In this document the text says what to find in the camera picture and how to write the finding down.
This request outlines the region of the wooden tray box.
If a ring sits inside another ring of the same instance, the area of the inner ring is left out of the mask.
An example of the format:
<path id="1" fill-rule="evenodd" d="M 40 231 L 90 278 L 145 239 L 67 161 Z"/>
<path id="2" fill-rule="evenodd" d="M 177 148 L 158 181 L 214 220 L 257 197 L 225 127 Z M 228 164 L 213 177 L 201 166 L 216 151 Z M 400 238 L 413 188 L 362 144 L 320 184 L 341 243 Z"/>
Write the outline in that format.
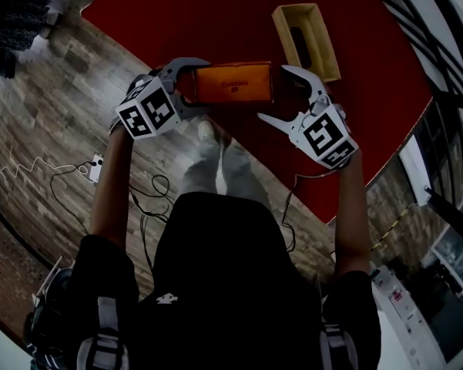
<path id="1" fill-rule="evenodd" d="M 319 6 L 280 5 L 272 13 L 287 62 L 318 75 L 324 82 L 341 79 L 336 55 Z"/>

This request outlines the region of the orange box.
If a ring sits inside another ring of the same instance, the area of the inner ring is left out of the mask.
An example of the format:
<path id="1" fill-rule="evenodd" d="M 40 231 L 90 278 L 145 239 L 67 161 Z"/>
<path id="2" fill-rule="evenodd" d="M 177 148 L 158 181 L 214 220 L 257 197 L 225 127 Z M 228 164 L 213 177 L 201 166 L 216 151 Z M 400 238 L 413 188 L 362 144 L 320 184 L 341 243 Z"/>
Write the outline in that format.
<path id="1" fill-rule="evenodd" d="M 271 103 L 270 62 L 238 62 L 196 69 L 195 97 L 201 104 Z"/>

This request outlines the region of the white power strip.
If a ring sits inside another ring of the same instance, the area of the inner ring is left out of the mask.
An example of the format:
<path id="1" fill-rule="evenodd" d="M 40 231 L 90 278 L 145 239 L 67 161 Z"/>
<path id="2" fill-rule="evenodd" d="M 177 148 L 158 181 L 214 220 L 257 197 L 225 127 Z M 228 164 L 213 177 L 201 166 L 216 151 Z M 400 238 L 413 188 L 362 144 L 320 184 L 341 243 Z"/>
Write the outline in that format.
<path id="1" fill-rule="evenodd" d="M 95 154 L 91 162 L 91 167 L 89 171 L 89 179 L 93 183 L 99 182 L 99 176 L 101 173 L 102 164 L 103 164 L 103 157 L 99 154 Z"/>

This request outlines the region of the person's left forearm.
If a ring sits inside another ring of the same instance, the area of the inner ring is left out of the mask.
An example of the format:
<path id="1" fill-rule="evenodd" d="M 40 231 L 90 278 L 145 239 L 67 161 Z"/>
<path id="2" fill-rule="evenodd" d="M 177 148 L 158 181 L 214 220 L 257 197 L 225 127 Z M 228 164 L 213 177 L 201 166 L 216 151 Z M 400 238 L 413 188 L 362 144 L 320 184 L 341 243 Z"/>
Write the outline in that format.
<path id="1" fill-rule="evenodd" d="M 89 233 L 102 236 L 126 249 L 129 212 L 129 175 L 133 138 L 122 126 L 109 135 L 94 196 Z"/>

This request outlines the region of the person's white shoe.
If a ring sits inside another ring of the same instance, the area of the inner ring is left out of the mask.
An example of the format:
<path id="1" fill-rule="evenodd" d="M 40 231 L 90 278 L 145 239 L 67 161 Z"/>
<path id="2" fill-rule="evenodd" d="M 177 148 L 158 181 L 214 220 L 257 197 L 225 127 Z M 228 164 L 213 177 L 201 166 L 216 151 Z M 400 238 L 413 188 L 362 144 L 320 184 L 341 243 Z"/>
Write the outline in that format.
<path id="1" fill-rule="evenodd" d="M 197 127 L 197 134 L 200 141 L 215 140 L 216 133 L 212 123 L 208 120 L 202 120 Z"/>

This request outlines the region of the red top white table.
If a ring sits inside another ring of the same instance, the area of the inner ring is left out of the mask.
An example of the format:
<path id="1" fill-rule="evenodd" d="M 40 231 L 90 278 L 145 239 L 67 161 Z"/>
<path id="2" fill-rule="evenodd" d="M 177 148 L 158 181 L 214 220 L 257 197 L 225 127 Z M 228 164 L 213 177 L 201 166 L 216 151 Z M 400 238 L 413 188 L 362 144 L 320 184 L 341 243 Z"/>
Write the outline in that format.
<path id="1" fill-rule="evenodd" d="M 94 0 L 82 17 L 152 67 L 183 56 L 213 64 L 269 61 L 274 101 L 263 111 L 290 120 L 307 105 L 280 73 L 286 58 L 272 14 L 301 3 L 320 9 L 341 71 L 330 89 L 371 181 L 431 101 L 424 70 L 381 0 Z"/>

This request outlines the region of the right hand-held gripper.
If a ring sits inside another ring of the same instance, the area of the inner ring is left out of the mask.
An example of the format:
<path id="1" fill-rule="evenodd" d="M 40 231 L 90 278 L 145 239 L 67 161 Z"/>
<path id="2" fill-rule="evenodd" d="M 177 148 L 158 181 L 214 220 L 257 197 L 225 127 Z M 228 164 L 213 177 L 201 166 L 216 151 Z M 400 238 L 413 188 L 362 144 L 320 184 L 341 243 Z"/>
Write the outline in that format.
<path id="1" fill-rule="evenodd" d="M 293 145 L 321 166 L 334 170 L 349 164 L 359 146 L 346 124 L 344 111 L 340 105 L 331 102 L 323 81 L 298 66 L 282 65 L 280 71 L 309 91 L 308 102 L 313 105 L 291 121 L 264 113 L 258 113 L 257 117 L 290 134 Z"/>

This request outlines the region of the black metal railing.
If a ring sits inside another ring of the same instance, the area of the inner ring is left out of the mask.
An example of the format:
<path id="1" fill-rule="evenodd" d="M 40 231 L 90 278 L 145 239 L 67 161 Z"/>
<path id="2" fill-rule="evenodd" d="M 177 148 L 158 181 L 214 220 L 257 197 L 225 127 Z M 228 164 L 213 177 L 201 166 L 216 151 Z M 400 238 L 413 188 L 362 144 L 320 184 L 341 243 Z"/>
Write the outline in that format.
<path id="1" fill-rule="evenodd" d="M 416 52 L 431 101 L 409 146 L 424 174 L 414 194 L 448 224 L 463 224 L 463 18 L 451 0 L 381 0 Z"/>

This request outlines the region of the yellow black striped tape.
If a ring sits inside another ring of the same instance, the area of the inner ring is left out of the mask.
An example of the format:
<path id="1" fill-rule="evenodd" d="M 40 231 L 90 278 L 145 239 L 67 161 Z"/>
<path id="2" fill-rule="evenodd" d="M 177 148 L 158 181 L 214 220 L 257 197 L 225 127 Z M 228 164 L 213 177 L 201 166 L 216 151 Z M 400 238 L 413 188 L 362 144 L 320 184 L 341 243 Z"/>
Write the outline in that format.
<path id="1" fill-rule="evenodd" d="M 417 203 L 411 203 L 408 206 L 404 208 L 404 210 L 401 212 L 401 214 L 398 216 L 398 218 L 392 223 L 392 225 L 388 228 L 388 230 L 381 236 L 381 238 L 373 244 L 373 246 L 370 249 L 370 252 L 374 251 L 377 247 L 381 245 L 381 243 L 388 237 L 389 233 L 392 232 L 392 230 L 401 222 L 401 219 L 408 213 L 408 211 L 413 207 L 417 206 Z"/>

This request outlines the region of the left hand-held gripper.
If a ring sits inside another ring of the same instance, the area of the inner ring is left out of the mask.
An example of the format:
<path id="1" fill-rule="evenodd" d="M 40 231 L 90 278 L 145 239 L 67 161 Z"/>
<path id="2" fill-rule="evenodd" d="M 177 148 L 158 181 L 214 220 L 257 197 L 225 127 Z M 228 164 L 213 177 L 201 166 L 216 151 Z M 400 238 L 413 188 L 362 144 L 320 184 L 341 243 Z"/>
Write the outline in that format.
<path id="1" fill-rule="evenodd" d="M 182 120 L 208 114 L 208 106 L 191 103 L 182 94 L 175 98 L 175 89 L 182 73 L 209 66 L 201 58 L 179 57 L 157 73 L 137 76 L 116 107 L 116 118 L 134 140 L 142 140 L 163 134 Z"/>

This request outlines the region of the white cabinet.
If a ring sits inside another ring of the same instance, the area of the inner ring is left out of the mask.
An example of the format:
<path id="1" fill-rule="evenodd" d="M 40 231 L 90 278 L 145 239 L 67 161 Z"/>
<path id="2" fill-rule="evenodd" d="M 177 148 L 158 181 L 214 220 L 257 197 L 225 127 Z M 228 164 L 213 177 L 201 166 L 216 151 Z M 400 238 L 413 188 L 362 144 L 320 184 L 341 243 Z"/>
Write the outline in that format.
<path id="1" fill-rule="evenodd" d="M 381 324 L 378 370 L 444 370 L 442 351 L 409 291 L 384 265 L 371 281 Z"/>

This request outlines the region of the person's grey trouser legs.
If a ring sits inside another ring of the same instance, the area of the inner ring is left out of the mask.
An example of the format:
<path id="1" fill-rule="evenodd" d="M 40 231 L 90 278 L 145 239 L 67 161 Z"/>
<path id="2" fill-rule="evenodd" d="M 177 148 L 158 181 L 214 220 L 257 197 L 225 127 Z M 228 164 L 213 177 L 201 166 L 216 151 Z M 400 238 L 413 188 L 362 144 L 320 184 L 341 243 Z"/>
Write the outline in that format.
<path id="1" fill-rule="evenodd" d="M 245 151 L 235 144 L 222 150 L 211 137 L 200 141 L 175 205 L 212 215 L 272 213 L 267 192 L 253 174 Z"/>

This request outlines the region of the person's right forearm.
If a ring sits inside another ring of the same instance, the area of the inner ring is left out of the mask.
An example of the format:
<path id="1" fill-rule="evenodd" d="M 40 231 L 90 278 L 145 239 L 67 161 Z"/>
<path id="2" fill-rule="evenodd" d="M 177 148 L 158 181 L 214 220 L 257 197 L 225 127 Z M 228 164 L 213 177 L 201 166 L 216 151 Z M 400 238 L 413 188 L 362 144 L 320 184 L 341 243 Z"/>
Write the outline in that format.
<path id="1" fill-rule="evenodd" d="M 362 154 L 354 152 L 349 164 L 339 170 L 338 207 L 335 228 L 335 269 L 338 278 L 352 271 L 370 270 L 370 234 Z"/>

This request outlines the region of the person's black shirt torso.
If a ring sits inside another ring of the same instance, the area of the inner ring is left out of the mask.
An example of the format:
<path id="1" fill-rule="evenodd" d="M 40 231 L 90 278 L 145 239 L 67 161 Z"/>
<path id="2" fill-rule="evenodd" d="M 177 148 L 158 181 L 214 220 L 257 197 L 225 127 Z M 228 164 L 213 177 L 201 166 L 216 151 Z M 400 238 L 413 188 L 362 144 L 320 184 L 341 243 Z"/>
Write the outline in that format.
<path id="1" fill-rule="evenodd" d="M 377 370 L 381 327 L 371 279 L 352 271 L 322 301 L 293 265 L 272 213 L 253 200 L 186 193 L 156 249 L 155 287 L 139 296 L 126 252 L 82 239 L 69 283 L 66 355 L 99 330 L 98 300 L 117 304 L 130 370 L 322 370 L 320 326 L 354 340 L 360 370 Z"/>

